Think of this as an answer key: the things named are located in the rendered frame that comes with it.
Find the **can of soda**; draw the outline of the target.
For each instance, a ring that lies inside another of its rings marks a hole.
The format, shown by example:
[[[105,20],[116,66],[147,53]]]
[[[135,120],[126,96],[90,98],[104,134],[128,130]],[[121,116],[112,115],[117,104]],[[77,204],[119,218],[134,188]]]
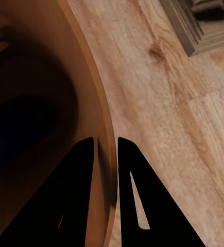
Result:
[[[36,95],[0,103],[0,171],[49,136],[55,126],[50,106]]]

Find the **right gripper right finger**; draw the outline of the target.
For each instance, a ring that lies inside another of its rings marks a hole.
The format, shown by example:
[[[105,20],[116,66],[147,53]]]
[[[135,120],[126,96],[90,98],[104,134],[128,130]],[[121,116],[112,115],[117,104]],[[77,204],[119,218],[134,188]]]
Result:
[[[139,227],[132,173],[150,227]],[[137,145],[118,138],[122,247],[206,247]]]

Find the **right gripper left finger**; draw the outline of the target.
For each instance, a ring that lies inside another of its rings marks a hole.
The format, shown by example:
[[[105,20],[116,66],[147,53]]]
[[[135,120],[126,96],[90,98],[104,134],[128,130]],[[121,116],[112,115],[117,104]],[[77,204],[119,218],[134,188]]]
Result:
[[[0,235],[0,247],[84,247],[93,137],[74,144]]]

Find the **trash can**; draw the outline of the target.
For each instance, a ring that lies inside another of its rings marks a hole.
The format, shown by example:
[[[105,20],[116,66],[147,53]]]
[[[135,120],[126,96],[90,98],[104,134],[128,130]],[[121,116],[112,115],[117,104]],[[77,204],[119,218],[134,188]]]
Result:
[[[0,103],[36,95],[52,133],[0,171],[0,235],[75,143],[93,137],[84,247],[109,247],[117,204],[117,154],[105,89],[67,0],[0,0]]]

